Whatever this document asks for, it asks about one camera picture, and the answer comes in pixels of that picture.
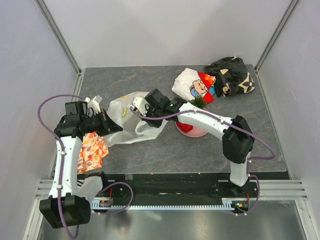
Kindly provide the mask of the red fake bell pepper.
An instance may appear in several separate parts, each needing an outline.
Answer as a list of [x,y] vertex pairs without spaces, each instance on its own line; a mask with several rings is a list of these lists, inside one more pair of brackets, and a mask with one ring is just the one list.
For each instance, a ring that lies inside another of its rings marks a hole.
[[183,132],[183,133],[189,133],[190,131],[193,130],[193,126],[190,124],[186,124],[186,123],[181,123],[178,122],[177,123],[177,127]]

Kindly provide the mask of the fake pineapple green crown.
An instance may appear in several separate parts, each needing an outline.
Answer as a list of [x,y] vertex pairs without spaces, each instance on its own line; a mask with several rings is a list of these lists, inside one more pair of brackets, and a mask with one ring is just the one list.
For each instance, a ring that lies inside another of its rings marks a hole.
[[204,110],[208,106],[208,103],[205,102],[204,98],[201,96],[197,96],[189,102],[192,105],[194,105],[195,107],[202,109],[202,110]]

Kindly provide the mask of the white plastic bag fruit print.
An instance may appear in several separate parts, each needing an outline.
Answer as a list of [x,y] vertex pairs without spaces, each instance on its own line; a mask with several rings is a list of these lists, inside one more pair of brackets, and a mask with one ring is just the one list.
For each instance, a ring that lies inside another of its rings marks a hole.
[[168,123],[167,120],[163,120],[159,128],[151,127],[130,110],[131,103],[135,98],[144,98],[146,95],[145,91],[135,91],[109,103],[107,115],[122,127],[122,131],[104,136],[108,147],[154,140],[163,131]]

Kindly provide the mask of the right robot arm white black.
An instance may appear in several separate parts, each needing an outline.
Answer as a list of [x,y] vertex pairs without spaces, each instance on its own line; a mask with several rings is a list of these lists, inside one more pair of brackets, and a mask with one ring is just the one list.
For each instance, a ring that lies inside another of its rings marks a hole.
[[224,157],[230,161],[229,191],[235,197],[247,191],[248,159],[254,138],[247,121],[240,115],[231,118],[202,110],[192,103],[175,97],[170,100],[158,89],[145,97],[136,97],[132,108],[150,127],[159,128],[163,120],[188,124],[199,128],[222,142]]

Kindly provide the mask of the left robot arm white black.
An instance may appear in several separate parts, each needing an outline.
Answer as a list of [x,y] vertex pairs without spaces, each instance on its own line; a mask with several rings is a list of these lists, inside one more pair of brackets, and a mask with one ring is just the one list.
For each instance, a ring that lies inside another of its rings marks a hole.
[[91,203],[98,195],[110,191],[103,172],[86,174],[78,186],[78,160],[86,134],[97,133],[104,137],[121,132],[100,108],[101,97],[65,104],[65,115],[54,129],[56,137],[56,165],[52,187],[47,199],[40,201],[39,210],[54,229],[87,224],[91,218]]

